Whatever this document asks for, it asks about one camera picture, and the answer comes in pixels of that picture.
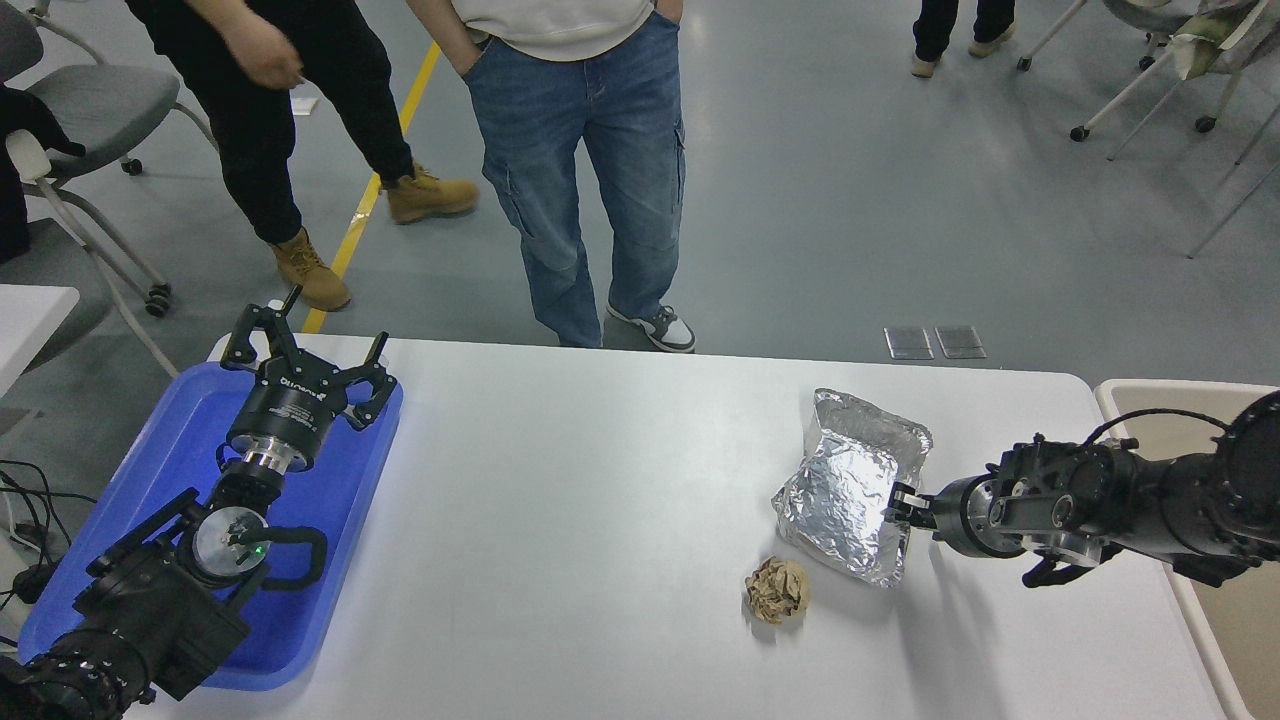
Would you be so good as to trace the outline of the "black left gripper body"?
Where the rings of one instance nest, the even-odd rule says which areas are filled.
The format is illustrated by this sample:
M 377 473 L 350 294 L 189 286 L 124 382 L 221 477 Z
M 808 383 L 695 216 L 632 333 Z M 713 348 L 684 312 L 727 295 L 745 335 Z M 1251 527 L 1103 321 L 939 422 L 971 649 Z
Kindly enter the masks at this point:
M 292 448 L 289 469 L 310 469 L 346 407 L 346 392 L 335 382 L 340 369 L 308 352 L 291 360 L 270 357 L 259 364 L 255 383 L 227 432 L 227 442 L 242 455 L 255 445 Z

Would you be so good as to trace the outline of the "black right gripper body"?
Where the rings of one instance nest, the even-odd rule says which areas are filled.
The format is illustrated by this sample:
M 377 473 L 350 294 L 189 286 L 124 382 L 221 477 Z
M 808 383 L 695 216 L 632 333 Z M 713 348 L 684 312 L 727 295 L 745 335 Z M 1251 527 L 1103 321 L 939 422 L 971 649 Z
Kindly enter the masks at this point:
M 932 497 L 936 541 L 968 557 L 992 557 L 977 527 L 989 512 L 991 500 L 982 489 L 989 479 L 989 475 L 979 475 L 954 480 Z

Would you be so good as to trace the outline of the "person's hand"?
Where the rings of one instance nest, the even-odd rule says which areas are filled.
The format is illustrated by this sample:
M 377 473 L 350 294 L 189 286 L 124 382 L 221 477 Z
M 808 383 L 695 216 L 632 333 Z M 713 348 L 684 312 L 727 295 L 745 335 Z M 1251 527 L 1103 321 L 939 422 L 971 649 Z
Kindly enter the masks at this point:
M 294 45 L 274 24 L 252 12 L 220 31 L 232 56 L 251 81 L 265 88 L 291 90 L 303 78 Z

